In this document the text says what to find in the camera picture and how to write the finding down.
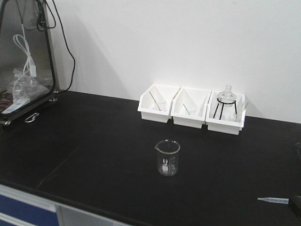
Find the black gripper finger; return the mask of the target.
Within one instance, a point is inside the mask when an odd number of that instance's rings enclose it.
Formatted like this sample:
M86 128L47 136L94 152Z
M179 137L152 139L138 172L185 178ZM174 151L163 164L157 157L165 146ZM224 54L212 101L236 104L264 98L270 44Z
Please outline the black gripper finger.
M296 215L301 215L301 195L293 195L289 198L289 209Z

